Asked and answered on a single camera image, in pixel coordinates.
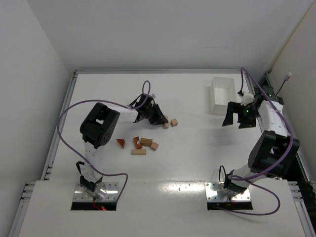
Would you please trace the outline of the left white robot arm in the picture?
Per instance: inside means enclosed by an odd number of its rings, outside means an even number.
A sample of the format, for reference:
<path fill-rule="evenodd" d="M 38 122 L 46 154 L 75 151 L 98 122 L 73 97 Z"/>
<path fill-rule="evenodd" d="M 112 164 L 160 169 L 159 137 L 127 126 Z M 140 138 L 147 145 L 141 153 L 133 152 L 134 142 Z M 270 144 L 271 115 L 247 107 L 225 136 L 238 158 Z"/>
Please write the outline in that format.
<path fill-rule="evenodd" d="M 98 102 L 91 109 L 80 126 L 80 133 L 85 146 L 87 162 L 77 162 L 80 173 L 80 184 L 91 192 L 95 192 L 102 175 L 93 168 L 100 161 L 104 146 L 110 141 L 118 122 L 137 123 L 148 120 L 151 125 L 163 125 L 168 122 L 159 105 L 152 96 L 141 94 L 126 108 Z"/>

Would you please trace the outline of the light wood numbered plank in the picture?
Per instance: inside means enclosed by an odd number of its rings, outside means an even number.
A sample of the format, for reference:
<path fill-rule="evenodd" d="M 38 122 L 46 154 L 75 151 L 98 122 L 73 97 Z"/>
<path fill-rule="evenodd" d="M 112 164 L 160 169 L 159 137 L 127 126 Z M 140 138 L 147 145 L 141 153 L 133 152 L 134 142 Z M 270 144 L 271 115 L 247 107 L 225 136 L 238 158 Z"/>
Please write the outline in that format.
<path fill-rule="evenodd" d="M 167 119 L 167 122 L 163 125 L 164 129 L 168 129 L 169 128 L 169 120 L 168 120 L 168 116 L 164 116 Z"/>

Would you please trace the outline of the white plastic box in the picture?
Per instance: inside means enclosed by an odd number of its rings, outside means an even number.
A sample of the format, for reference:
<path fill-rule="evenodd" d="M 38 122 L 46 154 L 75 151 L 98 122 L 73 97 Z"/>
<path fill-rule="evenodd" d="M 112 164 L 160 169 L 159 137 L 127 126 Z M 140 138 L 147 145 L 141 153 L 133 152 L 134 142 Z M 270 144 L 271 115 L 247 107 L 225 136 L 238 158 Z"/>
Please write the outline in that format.
<path fill-rule="evenodd" d="M 225 116 L 228 103 L 236 101 L 234 79 L 214 77 L 210 86 L 210 113 Z"/>

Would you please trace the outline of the light wood plank block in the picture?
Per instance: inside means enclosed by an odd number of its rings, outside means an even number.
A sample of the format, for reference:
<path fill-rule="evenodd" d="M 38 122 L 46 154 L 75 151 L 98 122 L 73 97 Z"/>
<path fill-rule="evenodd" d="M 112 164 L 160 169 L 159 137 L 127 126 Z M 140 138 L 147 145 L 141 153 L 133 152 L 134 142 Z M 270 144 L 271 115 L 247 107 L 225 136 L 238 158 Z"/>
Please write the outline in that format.
<path fill-rule="evenodd" d="M 132 155 L 146 155 L 147 150 L 146 149 L 132 149 L 131 154 Z"/>

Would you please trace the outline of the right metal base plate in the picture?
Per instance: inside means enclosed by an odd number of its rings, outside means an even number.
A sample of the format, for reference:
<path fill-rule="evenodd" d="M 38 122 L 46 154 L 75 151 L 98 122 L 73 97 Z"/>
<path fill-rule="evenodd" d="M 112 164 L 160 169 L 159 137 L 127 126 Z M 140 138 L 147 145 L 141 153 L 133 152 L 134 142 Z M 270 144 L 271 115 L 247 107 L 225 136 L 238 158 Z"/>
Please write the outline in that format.
<path fill-rule="evenodd" d="M 246 189 L 242 194 L 235 194 L 224 189 L 223 182 L 205 182 L 204 187 L 207 203 L 251 202 L 249 189 Z"/>

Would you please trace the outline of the red-brown triangle block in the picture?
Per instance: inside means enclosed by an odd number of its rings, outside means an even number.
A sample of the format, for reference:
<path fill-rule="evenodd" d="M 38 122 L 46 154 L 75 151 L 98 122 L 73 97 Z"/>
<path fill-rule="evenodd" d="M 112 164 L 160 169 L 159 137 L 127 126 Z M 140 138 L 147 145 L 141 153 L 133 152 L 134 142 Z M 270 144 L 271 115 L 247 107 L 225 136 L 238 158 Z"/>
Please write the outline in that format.
<path fill-rule="evenodd" d="M 119 143 L 119 145 L 121 146 L 122 149 L 125 148 L 125 140 L 124 139 L 117 139 L 117 142 Z"/>

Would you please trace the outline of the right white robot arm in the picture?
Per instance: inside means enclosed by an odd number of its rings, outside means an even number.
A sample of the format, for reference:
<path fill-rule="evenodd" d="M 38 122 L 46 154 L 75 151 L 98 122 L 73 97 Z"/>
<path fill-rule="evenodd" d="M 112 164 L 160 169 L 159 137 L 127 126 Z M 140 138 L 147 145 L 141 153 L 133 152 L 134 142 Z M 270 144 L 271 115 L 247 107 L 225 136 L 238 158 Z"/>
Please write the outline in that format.
<path fill-rule="evenodd" d="M 287 177 L 300 142 L 290 137 L 285 122 L 280 118 L 282 111 L 283 99 L 267 85 L 255 95 L 245 92 L 240 103 L 228 103 L 223 126 L 232 125 L 236 113 L 239 128 L 256 127 L 256 119 L 260 119 L 263 132 L 250 152 L 247 164 L 226 174 L 225 190 L 243 194 L 250 183 L 264 178 Z"/>

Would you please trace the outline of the small light wood cube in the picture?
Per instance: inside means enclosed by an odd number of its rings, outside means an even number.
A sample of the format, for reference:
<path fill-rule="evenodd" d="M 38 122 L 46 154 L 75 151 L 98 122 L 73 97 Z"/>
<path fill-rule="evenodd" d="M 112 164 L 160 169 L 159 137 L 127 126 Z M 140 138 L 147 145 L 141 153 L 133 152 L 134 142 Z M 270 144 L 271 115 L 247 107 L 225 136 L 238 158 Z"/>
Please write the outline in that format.
<path fill-rule="evenodd" d="M 152 150 L 156 151 L 156 150 L 158 149 L 158 143 L 153 142 L 153 143 L 151 144 L 150 148 L 151 148 Z"/>

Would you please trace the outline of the red-brown arch block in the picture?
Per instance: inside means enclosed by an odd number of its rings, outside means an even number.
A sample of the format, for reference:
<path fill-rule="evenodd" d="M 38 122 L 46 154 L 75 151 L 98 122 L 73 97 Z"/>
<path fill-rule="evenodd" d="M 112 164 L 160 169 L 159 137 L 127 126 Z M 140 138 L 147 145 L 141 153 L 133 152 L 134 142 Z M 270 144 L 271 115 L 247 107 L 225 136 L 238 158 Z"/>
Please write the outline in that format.
<path fill-rule="evenodd" d="M 139 143 L 139 142 L 140 142 L 140 139 L 139 139 L 138 136 L 137 136 L 137 137 L 134 137 L 134 138 L 133 138 L 133 141 L 134 141 L 134 145 L 135 145 L 135 148 L 136 148 L 136 149 L 142 149 L 142 148 L 143 148 L 143 146 Z"/>

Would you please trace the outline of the metal base plate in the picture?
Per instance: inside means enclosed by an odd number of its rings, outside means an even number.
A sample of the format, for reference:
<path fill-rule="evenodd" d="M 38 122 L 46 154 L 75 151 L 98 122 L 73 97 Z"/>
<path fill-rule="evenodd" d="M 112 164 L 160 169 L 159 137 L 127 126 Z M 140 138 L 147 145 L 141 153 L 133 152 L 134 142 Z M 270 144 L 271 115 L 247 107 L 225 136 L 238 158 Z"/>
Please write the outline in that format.
<path fill-rule="evenodd" d="M 235 194 L 224 189 L 223 182 L 205 182 L 204 187 L 207 203 L 251 202 L 249 189 L 246 189 L 242 194 Z"/>
<path fill-rule="evenodd" d="M 95 191 L 89 191 L 79 182 L 76 182 L 73 202 L 115 202 L 119 195 L 117 182 L 101 182 L 97 184 Z"/>

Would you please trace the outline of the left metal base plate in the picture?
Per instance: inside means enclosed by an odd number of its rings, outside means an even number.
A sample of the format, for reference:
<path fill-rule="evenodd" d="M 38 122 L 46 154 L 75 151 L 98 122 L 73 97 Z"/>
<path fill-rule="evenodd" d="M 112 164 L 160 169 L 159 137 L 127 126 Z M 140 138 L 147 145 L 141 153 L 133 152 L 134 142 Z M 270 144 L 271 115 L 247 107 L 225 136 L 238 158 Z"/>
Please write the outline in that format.
<path fill-rule="evenodd" d="M 101 182 L 97 184 L 95 191 L 89 191 L 79 182 L 76 182 L 73 202 L 115 202 L 119 195 L 117 182 Z"/>

